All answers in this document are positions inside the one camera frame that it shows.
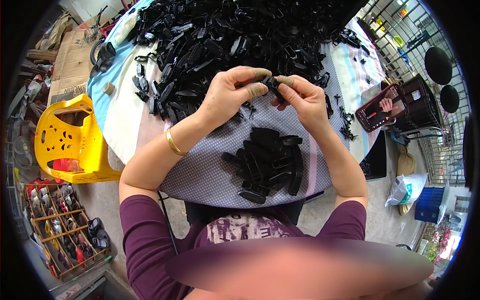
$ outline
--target blue container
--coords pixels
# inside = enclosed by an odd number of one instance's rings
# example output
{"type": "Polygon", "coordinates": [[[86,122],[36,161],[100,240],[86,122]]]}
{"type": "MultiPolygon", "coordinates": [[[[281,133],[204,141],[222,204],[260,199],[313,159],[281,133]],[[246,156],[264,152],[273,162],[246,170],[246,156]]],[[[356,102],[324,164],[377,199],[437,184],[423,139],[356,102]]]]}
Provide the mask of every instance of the blue container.
{"type": "Polygon", "coordinates": [[[445,188],[423,188],[415,207],[415,220],[437,224],[445,188]]]}

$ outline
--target cable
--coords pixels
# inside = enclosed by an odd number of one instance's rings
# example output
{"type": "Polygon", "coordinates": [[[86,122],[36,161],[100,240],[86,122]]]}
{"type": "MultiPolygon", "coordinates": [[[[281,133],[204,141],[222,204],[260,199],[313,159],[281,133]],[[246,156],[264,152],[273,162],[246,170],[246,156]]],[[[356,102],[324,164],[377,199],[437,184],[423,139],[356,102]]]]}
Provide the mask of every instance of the cable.
{"type": "Polygon", "coordinates": [[[172,226],[170,225],[170,221],[168,220],[167,209],[165,208],[165,203],[163,202],[164,199],[162,198],[160,191],[156,191],[156,192],[158,193],[158,197],[160,198],[160,202],[162,203],[163,214],[165,215],[165,220],[167,221],[168,232],[170,233],[170,238],[172,239],[173,250],[175,251],[175,255],[178,255],[179,251],[177,250],[177,245],[175,244],[175,236],[173,235],[172,226]]]}

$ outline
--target roll of tape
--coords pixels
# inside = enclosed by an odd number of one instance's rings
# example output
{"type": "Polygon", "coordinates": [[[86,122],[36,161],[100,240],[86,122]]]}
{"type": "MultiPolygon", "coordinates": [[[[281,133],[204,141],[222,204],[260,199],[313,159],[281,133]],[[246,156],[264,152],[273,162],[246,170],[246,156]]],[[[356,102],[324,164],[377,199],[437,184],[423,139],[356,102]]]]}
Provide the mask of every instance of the roll of tape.
{"type": "Polygon", "coordinates": [[[110,95],[113,92],[115,86],[111,82],[106,82],[102,87],[102,92],[107,95],[110,95]]]}

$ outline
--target round table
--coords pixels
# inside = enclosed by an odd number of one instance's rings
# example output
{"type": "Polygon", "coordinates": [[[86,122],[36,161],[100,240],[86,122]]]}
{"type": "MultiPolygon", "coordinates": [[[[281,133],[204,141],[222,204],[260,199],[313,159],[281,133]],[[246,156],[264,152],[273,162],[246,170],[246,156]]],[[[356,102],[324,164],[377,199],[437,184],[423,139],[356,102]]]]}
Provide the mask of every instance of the round table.
{"type": "MultiPolygon", "coordinates": [[[[144,7],[150,2],[151,0],[141,0],[133,7],[144,7]]],[[[114,43],[113,36],[119,24],[113,28],[107,42],[114,43]]],[[[323,72],[330,73],[330,81],[325,88],[325,93],[330,96],[335,112],[330,119],[330,124],[344,145],[360,162],[373,146],[379,131],[367,133],[355,121],[350,128],[358,137],[353,141],[344,138],[339,131],[343,126],[339,106],[344,106],[347,112],[354,113],[361,106],[361,93],[379,84],[385,78],[385,74],[373,45],[354,19],[348,23],[347,28],[357,33],[369,49],[370,56],[367,56],[362,49],[343,43],[336,47],[331,43],[323,44],[322,53],[326,54],[326,58],[322,64],[323,72]],[[361,64],[361,59],[365,59],[366,63],[361,64]],[[341,97],[338,105],[334,97],[336,94],[341,97]]],[[[120,45],[114,44],[114,47],[117,55],[112,66],[106,73],[99,73],[89,80],[87,93],[93,101],[95,116],[105,140],[120,160],[126,164],[137,149],[163,133],[170,123],[168,119],[163,122],[159,116],[150,115],[148,104],[134,94],[137,91],[132,82],[137,65],[134,58],[153,52],[156,44],[149,47],[133,46],[131,42],[124,41],[120,45]],[[102,86],[107,81],[116,87],[111,95],[102,93],[102,86]]],[[[159,80],[161,72],[155,61],[148,60],[145,64],[145,74],[148,82],[153,79],[159,80]]],[[[329,187],[332,183],[330,174],[315,140],[302,127],[292,106],[284,111],[277,111],[270,105],[272,98],[273,95],[269,93],[265,97],[254,99],[253,103],[257,111],[252,114],[251,119],[245,117],[241,123],[229,121],[221,130],[202,139],[173,167],[159,189],[172,198],[185,201],[212,206],[254,208],[293,202],[315,195],[329,187]],[[271,128],[279,131],[281,135],[295,134],[303,138],[300,150],[304,162],[304,173],[297,196],[290,196],[287,189],[283,188],[271,193],[262,205],[237,195],[237,192],[242,189],[242,179],[235,176],[234,167],[224,162],[221,155],[223,152],[236,153],[237,149],[242,147],[242,142],[249,139],[252,127],[271,128]]],[[[244,109],[245,116],[249,116],[246,108],[241,109],[244,109]]]]}

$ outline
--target bicycle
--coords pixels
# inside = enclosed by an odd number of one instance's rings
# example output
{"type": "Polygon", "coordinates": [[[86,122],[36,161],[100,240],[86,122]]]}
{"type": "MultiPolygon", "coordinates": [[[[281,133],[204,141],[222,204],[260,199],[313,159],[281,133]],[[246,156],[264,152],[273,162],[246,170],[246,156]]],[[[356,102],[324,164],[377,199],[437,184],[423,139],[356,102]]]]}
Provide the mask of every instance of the bicycle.
{"type": "Polygon", "coordinates": [[[98,36],[100,36],[100,39],[93,44],[92,49],[90,50],[90,61],[93,65],[95,65],[96,63],[96,58],[98,52],[100,51],[100,47],[102,47],[102,44],[105,42],[108,34],[112,30],[113,26],[115,26],[115,24],[117,23],[117,21],[115,21],[113,24],[100,27],[100,17],[107,7],[108,5],[106,5],[102,10],[100,10],[97,15],[96,23],[91,28],[87,29],[84,33],[84,41],[88,44],[93,42],[97,39],[98,36]]]}

